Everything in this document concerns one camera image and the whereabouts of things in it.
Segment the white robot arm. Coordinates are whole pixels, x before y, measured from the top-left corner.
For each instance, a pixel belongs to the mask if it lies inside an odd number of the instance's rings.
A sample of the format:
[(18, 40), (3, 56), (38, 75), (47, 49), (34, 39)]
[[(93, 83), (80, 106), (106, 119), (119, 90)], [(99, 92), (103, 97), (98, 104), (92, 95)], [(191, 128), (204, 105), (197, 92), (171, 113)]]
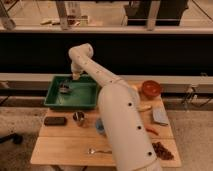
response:
[(138, 92), (93, 61), (93, 54), (89, 43), (69, 49), (72, 77), (85, 71), (101, 86), (98, 109), (117, 171), (163, 171), (139, 112)]

